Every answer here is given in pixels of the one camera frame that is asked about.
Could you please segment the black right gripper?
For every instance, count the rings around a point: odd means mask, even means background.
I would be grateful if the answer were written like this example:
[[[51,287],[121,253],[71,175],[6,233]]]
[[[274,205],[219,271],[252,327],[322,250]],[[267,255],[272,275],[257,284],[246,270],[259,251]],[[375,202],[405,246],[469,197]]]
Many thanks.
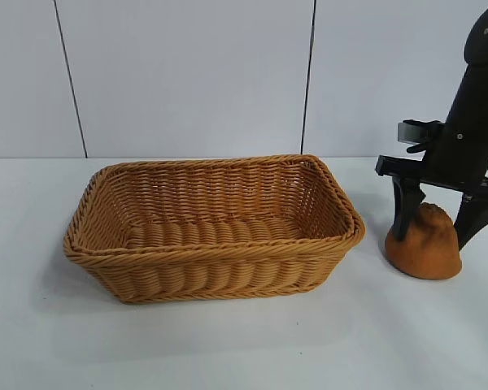
[[[375,171],[393,176],[393,236],[403,240],[425,199],[420,182],[464,193],[454,227],[462,249],[488,225],[488,65],[470,65],[447,119],[398,124],[398,141],[420,161],[381,155]]]

